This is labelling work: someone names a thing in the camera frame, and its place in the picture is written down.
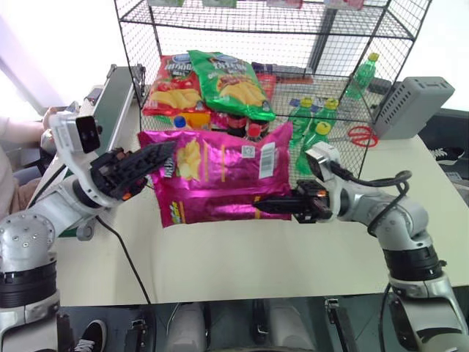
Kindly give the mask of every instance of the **yellow bottle cap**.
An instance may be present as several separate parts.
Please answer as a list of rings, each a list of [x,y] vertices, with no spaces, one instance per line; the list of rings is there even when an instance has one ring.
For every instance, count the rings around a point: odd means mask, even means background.
[[[330,132],[331,128],[332,127],[330,126],[330,123],[321,121],[318,122],[318,124],[316,125],[316,133],[322,134],[324,136],[325,134],[328,134]]]
[[[310,108],[313,105],[313,100],[311,98],[303,98],[300,100],[300,106],[302,108]]]
[[[373,61],[373,62],[376,62],[378,61],[378,58],[380,57],[379,54],[377,53],[371,53],[369,56],[368,56],[368,60],[369,61]]]
[[[327,99],[324,104],[324,107],[329,110],[336,110],[337,106],[339,106],[339,101],[333,98]]]

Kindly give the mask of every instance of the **green soda bottle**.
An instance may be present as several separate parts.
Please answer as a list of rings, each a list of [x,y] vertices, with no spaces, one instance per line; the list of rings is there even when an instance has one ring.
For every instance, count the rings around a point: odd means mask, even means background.
[[[361,99],[365,89],[374,78],[374,72],[376,71],[375,62],[378,60],[378,57],[380,57],[379,54],[371,53],[368,56],[368,60],[358,67],[353,81],[350,82],[345,92],[345,96],[355,100]]]
[[[337,99],[329,98],[325,101],[324,107],[314,115],[313,123],[317,125],[319,122],[327,122],[330,128],[334,127],[337,119]]]
[[[290,148],[293,148],[303,138],[303,132],[307,129],[313,117],[311,113],[312,105],[313,100],[311,98],[303,98],[300,100],[300,105],[294,108],[290,114],[288,120],[293,123],[293,133],[289,143]]]
[[[309,167],[308,159],[305,151],[311,148],[317,142],[328,143],[328,133],[330,132],[331,126],[329,123],[321,121],[316,125],[315,131],[310,131],[305,136],[305,141],[301,146],[300,156],[296,160],[296,169],[302,174],[311,175],[311,168]]]

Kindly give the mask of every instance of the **white table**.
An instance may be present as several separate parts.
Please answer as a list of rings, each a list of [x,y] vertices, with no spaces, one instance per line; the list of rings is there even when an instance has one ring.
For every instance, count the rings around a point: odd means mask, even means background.
[[[136,149],[135,106],[126,124],[120,144]],[[381,141],[369,150],[362,178],[403,169],[413,172],[409,196],[429,213],[451,283],[468,285],[469,209],[420,138]],[[121,233],[155,303],[377,293],[387,282],[378,242],[360,224],[257,220],[163,230],[149,188],[103,218]],[[63,305],[144,303],[117,239],[99,225],[92,241],[60,238],[56,249]]]

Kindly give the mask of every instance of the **wire basket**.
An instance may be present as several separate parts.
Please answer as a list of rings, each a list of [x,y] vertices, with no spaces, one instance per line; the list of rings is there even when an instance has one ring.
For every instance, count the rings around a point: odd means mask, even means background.
[[[342,164],[359,176],[368,148],[353,144],[347,132],[371,125],[391,89],[366,91],[360,100],[344,93],[372,52],[380,55],[375,77],[392,84],[397,80],[431,0],[367,0],[360,11],[328,9],[321,1],[305,1],[301,9],[268,7],[265,0],[238,0],[234,9],[204,7],[202,0],[185,0],[182,7],[151,7],[147,0],[114,2],[130,72],[136,91],[141,91],[141,108],[161,55],[220,51],[247,62],[299,67],[313,83],[276,85],[271,105],[277,119],[271,128],[287,121],[292,99],[313,98],[317,106],[326,98],[338,99],[338,122],[329,137]],[[142,87],[136,83],[139,65],[145,67]],[[142,130],[170,127],[141,116]],[[298,154],[299,149],[291,151],[292,185],[305,178],[294,168]]]

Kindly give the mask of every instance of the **bottle cap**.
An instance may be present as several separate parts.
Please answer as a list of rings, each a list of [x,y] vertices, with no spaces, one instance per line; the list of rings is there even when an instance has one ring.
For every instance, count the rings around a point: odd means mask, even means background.
[[[185,127],[185,118],[182,116],[176,116],[174,118],[174,126],[177,128]]]
[[[378,61],[378,58],[380,57],[379,54],[377,53],[371,53],[369,56],[368,56],[368,60],[369,61],[373,61],[373,62],[376,62]]]
[[[331,128],[332,127],[330,126],[330,123],[321,121],[316,126],[316,133],[324,136],[325,134],[328,134],[330,132]]]
[[[300,106],[302,108],[309,108],[313,105],[313,100],[311,98],[303,98],[300,100]]]
[[[251,123],[248,127],[248,136],[259,137],[261,135],[261,126]]]
[[[333,98],[327,99],[324,104],[324,107],[329,110],[336,110],[337,106],[339,106],[339,101]]]

